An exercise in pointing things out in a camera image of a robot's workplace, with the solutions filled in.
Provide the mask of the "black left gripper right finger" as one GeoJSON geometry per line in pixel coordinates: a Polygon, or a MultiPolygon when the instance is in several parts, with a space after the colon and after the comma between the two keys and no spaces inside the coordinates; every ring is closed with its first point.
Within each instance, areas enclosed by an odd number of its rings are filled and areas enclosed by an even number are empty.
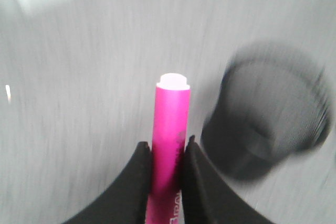
{"type": "Polygon", "coordinates": [[[192,135],[181,179],[185,223],[272,223],[224,182],[192,135]]]}

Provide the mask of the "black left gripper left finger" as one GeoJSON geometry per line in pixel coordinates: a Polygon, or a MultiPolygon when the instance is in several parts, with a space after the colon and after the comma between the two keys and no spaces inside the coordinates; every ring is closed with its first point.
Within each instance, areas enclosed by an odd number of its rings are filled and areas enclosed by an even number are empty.
{"type": "Polygon", "coordinates": [[[139,142],[114,182],[65,223],[145,223],[151,169],[149,145],[139,142]]]}

